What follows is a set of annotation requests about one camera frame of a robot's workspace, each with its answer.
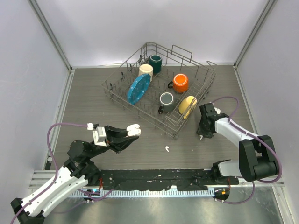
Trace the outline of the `yellow mug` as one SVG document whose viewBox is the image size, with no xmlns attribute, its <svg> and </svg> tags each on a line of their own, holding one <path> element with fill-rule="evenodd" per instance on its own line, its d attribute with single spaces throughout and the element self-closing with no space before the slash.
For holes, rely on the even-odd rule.
<svg viewBox="0 0 299 224">
<path fill-rule="evenodd" d="M 194 107 L 197 105 L 197 99 L 194 96 L 186 97 L 179 105 L 179 112 L 187 119 Z"/>
</svg>

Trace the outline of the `left aluminium frame post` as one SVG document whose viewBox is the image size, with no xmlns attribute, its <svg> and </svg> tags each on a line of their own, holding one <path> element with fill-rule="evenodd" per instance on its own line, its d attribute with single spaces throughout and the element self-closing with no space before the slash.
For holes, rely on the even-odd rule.
<svg viewBox="0 0 299 224">
<path fill-rule="evenodd" d="M 28 3 L 30 4 L 33 12 L 35 13 L 36 17 L 38 18 L 39 22 L 41 23 L 45 33 L 47 34 L 49 40 L 53 44 L 55 50 L 57 51 L 58 55 L 62 59 L 64 65 L 66 66 L 68 71 L 72 70 L 72 66 L 69 63 L 69 60 L 66 57 L 66 54 L 64 53 L 58 39 L 56 38 L 54 32 L 52 31 L 44 13 L 42 12 L 40 6 L 38 5 L 36 0 L 28 0 Z"/>
</svg>

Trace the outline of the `aluminium frame post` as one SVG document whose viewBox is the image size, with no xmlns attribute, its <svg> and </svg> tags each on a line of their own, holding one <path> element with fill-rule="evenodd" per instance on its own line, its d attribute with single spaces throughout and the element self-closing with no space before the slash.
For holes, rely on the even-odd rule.
<svg viewBox="0 0 299 224">
<path fill-rule="evenodd" d="M 242 47 L 242 50 L 240 51 L 235 63 L 234 67 L 237 69 L 239 65 L 241 64 L 243 58 L 245 57 L 247 51 L 249 50 L 250 46 L 252 45 L 253 41 L 257 37 L 260 29 L 262 28 L 263 24 L 265 23 L 267 17 L 271 13 L 272 9 L 274 8 L 275 4 L 277 3 L 277 0 L 268 0 L 260 13 L 256 23 L 254 24 L 252 31 L 250 35 L 248 36 L 244 46 Z"/>
<path fill-rule="evenodd" d="M 28 0 L 28 3 L 30 4 L 33 12 L 35 13 L 36 17 L 38 18 L 39 22 L 41 23 L 45 33 L 47 34 L 49 40 L 53 44 L 55 50 L 57 51 L 58 55 L 62 59 L 64 65 L 66 66 L 68 71 L 72 70 L 72 66 L 69 63 L 69 60 L 66 57 L 66 54 L 64 53 L 58 39 L 56 38 L 54 32 L 52 31 L 44 13 L 42 12 L 40 6 L 38 5 L 36 0 Z"/>
</svg>

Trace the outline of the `blue polka dot plate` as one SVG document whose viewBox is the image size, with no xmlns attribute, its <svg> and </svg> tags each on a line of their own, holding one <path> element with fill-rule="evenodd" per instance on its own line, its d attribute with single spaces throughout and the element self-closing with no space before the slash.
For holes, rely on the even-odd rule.
<svg viewBox="0 0 299 224">
<path fill-rule="evenodd" d="M 143 97 L 149 87 L 150 80 L 150 74 L 142 74 L 133 81 L 127 95 L 127 100 L 130 104 L 136 104 Z"/>
</svg>

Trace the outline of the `dark teal mug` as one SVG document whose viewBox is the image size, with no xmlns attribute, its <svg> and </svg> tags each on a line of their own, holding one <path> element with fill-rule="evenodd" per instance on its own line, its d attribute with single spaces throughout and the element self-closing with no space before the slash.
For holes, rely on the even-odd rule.
<svg viewBox="0 0 299 224">
<path fill-rule="evenodd" d="M 151 55 L 149 57 L 149 65 L 153 67 L 153 73 L 159 73 L 162 67 L 162 57 L 160 55 Z"/>
</svg>

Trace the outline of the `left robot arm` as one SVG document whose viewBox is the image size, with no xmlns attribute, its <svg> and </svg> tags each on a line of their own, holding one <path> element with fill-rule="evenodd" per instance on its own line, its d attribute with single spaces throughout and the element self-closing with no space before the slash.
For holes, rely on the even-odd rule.
<svg viewBox="0 0 299 224">
<path fill-rule="evenodd" d="M 92 132 L 92 142 L 75 140 L 70 144 L 68 160 L 62 167 L 55 165 L 55 174 L 34 193 L 11 202 L 14 211 L 13 223 L 42 224 L 45 218 L 73 192 L 84 186 L 95 186 L 101 171 L 91 158 L 108 150 L 120 153 L 141 135 L 139 124 L 126 128 L 99 126 L 87 123 L 82 126 Z"/>
</svg>

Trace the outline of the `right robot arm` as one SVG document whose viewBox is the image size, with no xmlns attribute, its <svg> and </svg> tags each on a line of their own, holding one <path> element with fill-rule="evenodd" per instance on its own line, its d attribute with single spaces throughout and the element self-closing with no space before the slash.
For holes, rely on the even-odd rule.
<svg viewBox="0 0 299 224">
<path fill-rule="evenodd" d="M 197 135 L 213 138 L 220 134 L 238 148 L 238 160 L 223 160 L 212 166 L 211 179 L 224 183 L 229 176 L 241 177 L 248 182 L 282 174 L 273 141 L 270 136 L 259 136 L 236 124 L 227 114 L 220 113 L 212 103 L 199 107 L 201 119 Z"/>
</svg>

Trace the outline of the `cream ribbed mug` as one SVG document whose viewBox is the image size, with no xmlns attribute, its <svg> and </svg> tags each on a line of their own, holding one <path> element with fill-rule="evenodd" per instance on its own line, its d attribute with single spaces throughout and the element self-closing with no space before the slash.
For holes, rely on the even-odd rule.
<svg viewBox="0 0 299 224">
<path fill-rule="evenodd" d="M 153 67 L 149 64 L 142 64 L 139 67 L 138 76 L 141 76 L 143 74 L 149 74 L 150 75 L 150 81 L 152 81 L 153 77 Z"/>
</svg>

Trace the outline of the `right aluminium frame post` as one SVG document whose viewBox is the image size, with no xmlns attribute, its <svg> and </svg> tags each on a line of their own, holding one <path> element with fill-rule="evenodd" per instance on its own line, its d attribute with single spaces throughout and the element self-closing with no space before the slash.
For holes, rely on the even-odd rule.
<svg viewBox="0 0 299 224">
<path fill-rule="evenodd" d="M 234 67 L 237 69 L 239 65 L 241 64 L 243 58 L 245 57 L 247 51 L 249 50 L 250 46 L 252 45 L 253 41 L 257 37 L 260 29 L 262 28 L 263 24 L 265 23 L 267 17 L 271 13 L 272 9 L 274 8 L 275 4 L 277 3 L 277 0 L 268 0 L 260 13 L 256 23 L 254 24 L 252 31 L 250 35 L 248 36 L 244 46 L 242 47 L 242 50 L 240 51 L 235 63 Z"/>
</svg>

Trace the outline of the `white earbud case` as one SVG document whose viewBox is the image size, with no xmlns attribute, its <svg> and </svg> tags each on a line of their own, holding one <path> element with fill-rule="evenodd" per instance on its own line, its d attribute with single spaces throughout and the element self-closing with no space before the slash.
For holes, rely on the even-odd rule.
<svg viewBox="0 0 299 224">
<path fill-rule="evenodd" d="M 141 135 L 141 129 L 139 124 L 132 124 L 129 125 L 126 128 L 127 131 L 127 136 L 132 137 L 132 136 L 140 136 Z"/>
</svg>

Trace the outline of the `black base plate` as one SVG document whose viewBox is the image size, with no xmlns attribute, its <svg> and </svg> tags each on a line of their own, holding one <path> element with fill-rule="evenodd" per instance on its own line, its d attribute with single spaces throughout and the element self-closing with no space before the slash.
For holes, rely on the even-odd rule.
<svg viewBox="0 0 299 224">
<path fill-rule="evenodd" d="M 176 186 L 177 190 L 206 190 L 208 185 L 238 185 L 236 177 L 219 177 L 210 169 L 124 169 L 102 170 L 104 190 L 162 191 Z"/>
</svg>

